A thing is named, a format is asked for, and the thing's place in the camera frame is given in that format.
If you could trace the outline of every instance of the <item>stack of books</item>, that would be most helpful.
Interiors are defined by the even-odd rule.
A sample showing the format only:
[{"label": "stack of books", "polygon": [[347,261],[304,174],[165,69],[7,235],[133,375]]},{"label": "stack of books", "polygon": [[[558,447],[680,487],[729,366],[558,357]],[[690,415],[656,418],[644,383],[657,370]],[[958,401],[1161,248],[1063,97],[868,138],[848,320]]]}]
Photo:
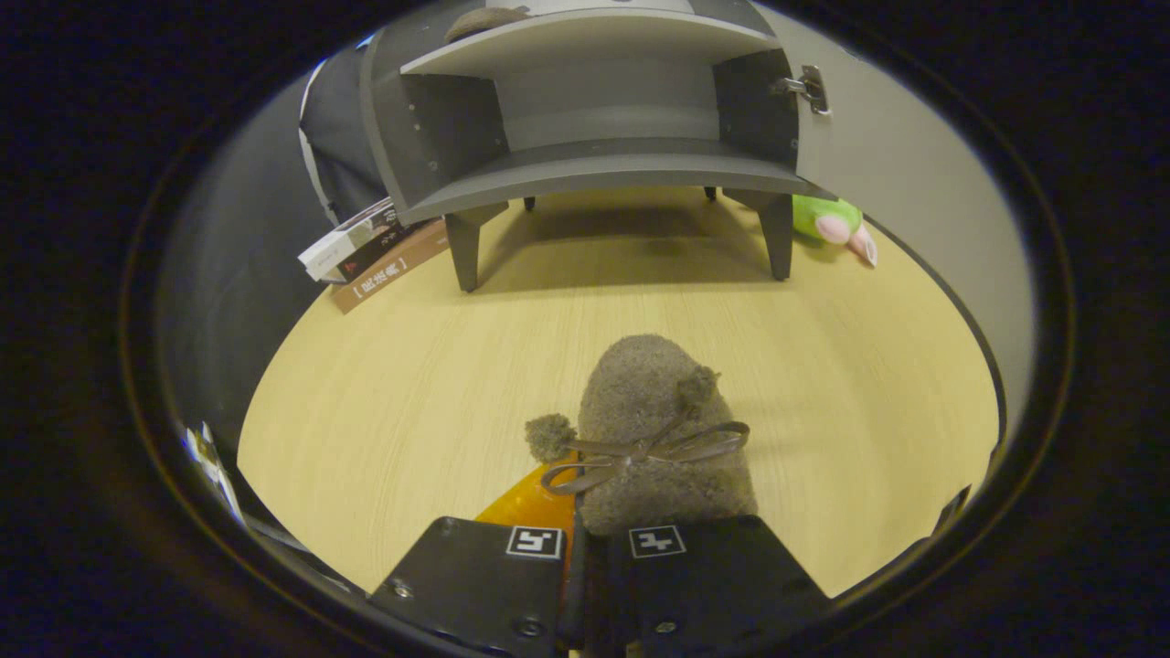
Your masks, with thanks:
[{"label": "stack of books", "polygon": [[432,219],[404,227],[386,198],[326,233],[300,260],[314,281],[333,285],[335,303],[349,313],[446,248],[445,222]]}]

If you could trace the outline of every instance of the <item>gray wall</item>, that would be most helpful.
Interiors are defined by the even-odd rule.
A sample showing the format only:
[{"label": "gray wall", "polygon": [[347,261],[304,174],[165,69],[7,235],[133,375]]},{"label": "gray wall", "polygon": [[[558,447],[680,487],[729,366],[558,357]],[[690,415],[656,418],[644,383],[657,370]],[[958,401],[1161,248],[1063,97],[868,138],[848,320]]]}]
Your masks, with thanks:
[{"label": "gray wall", "polygon": [[817,117],[800,104],[797,173],[873,215],[954,288],[998,363],[1011,438],[1040,347],[1024,238],[998,184],[913,90],[819,33],[757,8],[793,70],[821,69],[833,112]]}]

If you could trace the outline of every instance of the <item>brown book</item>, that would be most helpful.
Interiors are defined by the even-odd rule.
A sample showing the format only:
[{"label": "brown book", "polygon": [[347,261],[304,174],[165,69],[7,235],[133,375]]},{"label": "brown book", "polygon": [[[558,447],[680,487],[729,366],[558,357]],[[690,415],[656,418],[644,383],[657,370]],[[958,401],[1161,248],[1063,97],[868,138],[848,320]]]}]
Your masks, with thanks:
[{"label": "brown book", "polygon": [[386,252],[350,283],[333,286],[333,303],[342,309],[342,313],[349,313],[391,281],[445,251],[447,251],[447,222],[441,219],[432,220]]}]

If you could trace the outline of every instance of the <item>stuffed toy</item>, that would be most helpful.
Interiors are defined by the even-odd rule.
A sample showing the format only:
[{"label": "stuffed toy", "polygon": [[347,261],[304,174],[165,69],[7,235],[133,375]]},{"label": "stuffed toy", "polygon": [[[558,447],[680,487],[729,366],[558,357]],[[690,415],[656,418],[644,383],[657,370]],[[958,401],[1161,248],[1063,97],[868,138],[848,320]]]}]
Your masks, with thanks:
[{"label": "stuffed toy", "polygon": [[792,225],[799,233],[832,245],[846,245],[869,265],[878,265],[878,245],[861,211],[848,201],[792,196]]},{"label": "stuffed toy", "polygon": [[[596,535],[756,513],[741,450],[745,424],[732,420],[718,375],[656,335],[629,336],[601,356],[581,398],[581,438],[559,413],[526,424],[541,482],[581,496],[577,513]],[[584,459],[566,460],[578,451]],[[574,479],[558,475],[576,472]]]},{"label": "stuffed toy", "polygon": [[489,29],[497,28],[508,23],[514,23],[516,21],[524,20],[529,18],[526,13],[526,7],[509,9],[507,7],[481,7],[479,9],[473,9],[462,16],[455,19],[455,22],[447,30],[443,40],[447,43],[454,43],[460,39],[467,39],[468,36],[474,36],[481,32],[488,32]]}]

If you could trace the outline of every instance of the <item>shelf leg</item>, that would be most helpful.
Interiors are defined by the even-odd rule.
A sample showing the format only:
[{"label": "shelf leg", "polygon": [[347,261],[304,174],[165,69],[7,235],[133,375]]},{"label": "shelf leg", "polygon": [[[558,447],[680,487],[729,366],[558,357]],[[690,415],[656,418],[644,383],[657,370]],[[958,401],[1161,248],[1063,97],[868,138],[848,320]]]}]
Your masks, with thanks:
[{"label": "shelf leg", "polygon": [[447,242],[450,245],[452,260],[455,261],[455,276],[464,293],[479,287],[480,227],[505,210],[508,204],[498,203],[445,215]]},{"label": "shelf leg", "polygon": [[756,190],[723,190],[723,196],[756,211],[764,231],[772,277],[784,281],[792,270],[792,196]]}]

